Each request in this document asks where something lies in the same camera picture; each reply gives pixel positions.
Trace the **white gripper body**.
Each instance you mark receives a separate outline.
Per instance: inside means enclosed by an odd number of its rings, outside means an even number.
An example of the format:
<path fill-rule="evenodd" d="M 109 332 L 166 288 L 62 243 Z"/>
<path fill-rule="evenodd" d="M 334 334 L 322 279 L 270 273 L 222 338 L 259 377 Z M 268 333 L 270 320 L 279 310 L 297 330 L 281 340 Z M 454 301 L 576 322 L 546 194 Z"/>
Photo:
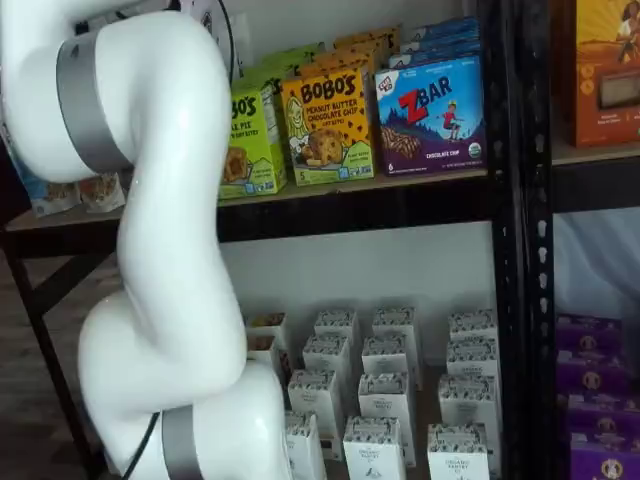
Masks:
<path fill-rule="evenodd" d="M 218 35 L 226 28 L 226 21 L 217 0 L 181 0 L 181 12 L 201 24 L 210 35 Z"/>

